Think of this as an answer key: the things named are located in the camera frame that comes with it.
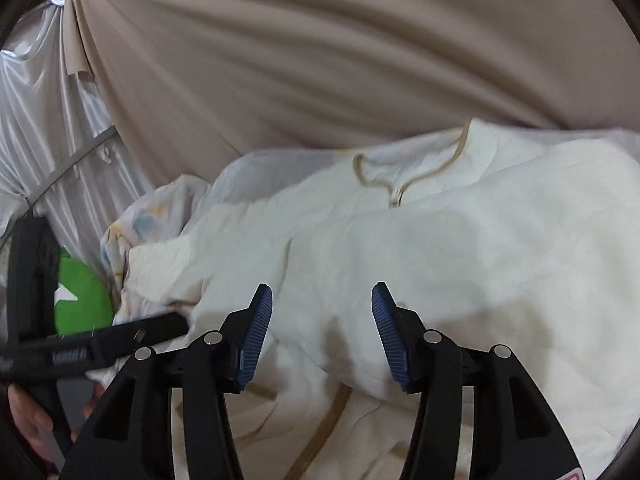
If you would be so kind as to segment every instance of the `beige fabric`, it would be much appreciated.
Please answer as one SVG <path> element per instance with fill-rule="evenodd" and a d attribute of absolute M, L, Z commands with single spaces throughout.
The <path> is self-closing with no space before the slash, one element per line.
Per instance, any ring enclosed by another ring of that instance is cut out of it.
<path fill-rule="evenodd" d="M 640 130 L 640 46 L 610 0 L 66 2 L 67 66 L 158 184 L 471 116 Z"/>

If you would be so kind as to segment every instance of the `green fabric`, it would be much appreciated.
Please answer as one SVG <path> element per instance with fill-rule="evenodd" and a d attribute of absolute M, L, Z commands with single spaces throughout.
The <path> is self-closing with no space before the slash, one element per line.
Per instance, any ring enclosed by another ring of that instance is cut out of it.
<path fill-rule="evenodd" d="M 113 309 L 109 293 L 94 272 L 84 263 L 60 249 L 59 288 L 66 287 L 77 300 L 56 301 L 56 331 L 58 335 L 90 332 L 110 326 Z"/>

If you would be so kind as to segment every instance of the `human hand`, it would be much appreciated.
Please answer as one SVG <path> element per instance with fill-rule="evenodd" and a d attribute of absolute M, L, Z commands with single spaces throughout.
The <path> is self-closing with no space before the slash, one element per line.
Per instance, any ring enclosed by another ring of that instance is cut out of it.
<path fill-rule="evenodd" d="M 91 415 L 103 393 L 104 387 L 100 383 L 95 383 L 94 397 L 82 410 L 85 418 Z M 53 429 L 51 417 L 20 386 L 15 384 L 9 386 L 8 397 L 16 428 L 41 459 L 45 462 L 51 462 L 49 450 L 39 433 L 39 431 L 51 431 Z M 75 442 L 78 433 L 79 430 L 73 430 L 71 440 Z"/>

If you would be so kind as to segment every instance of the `beige drawstring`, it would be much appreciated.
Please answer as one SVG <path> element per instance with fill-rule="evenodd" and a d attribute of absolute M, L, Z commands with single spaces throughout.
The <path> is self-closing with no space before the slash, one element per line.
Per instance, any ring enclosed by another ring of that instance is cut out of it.
<path fill-rule="evenodd" d="M 441 166 L 439 166 L 435 170 L 427 171 L 422 175 L 414 176 L 412 179 L 410 179 L 407 183 L 403 184 L 399 188 L 394 187 L 391 183 L 389 183 L 386 180 L 377 180 L 377 179 L 373 179 L 371 181 L 365 180 L 362 174 L 362 161 L 367 157 L 363 153 L 359 153 L 355 157 L 353 157 L 353 171 L 355 172 L 356 176 L 358 177 L 358 180 L 363 186 L 385 187 L 389 192 L 389 207 L 391 208 L 400 207 L 400 203 L 402 202 L 402 195 L 407 190 L 407 188 L 411 186 L 411 184 L 415 184 L 416 182 L 420 182 L 421 180 L 425 180 L 431 176 L 442 173 L 447 168 L 450 168 L 451 165 L 458 160 L 458 158 L 462 154 L 462 150 L 465 149 L 466 138 L 468 137 L 468 134 L 469 134 L 470 124 L 471 124 L 471 121 L 467 122 L 464 128 L 462 128 L 462 134 L 460 135 L 460 139 L 458 140 L 458 146 L 456 148 L 456 151 L 454 152 L 454 154 L 451 156 L 449 160 L 445 161 Z"/>
<path fill-rule="evenodd" d="M 334 432 L 336 424 L 338 424 L 340 416 L 347 406 L 347 402 L 349 402 L 352 391 L 353 389 L 351 387 L 340 383 L 331 408 L 324 416 L 318 425 L 314 436 L 306 445 L 302 453 L 300 453 L 283 480 L 300 480 L 302 478 L 302 475 L 315 460 L 316 456 L 318 456 L 318 453 L 320 453 L 324 443 Z"/>

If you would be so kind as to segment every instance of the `shiny white fabric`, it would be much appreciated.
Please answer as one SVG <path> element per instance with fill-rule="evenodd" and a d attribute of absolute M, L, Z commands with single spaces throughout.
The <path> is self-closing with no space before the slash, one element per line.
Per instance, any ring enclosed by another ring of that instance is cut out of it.
<path fill-rule="evenodd" d="M 66 74 L 62 13 L 53 4 L 27 13 L 0 52 L 0 232 L 62 161 L 111 124 L 95 84 Z M 49 218 L 61 245 L 106 278 L 102 234 L 153 188 L 116 136 L 65 174 L 35 210 Z"/>

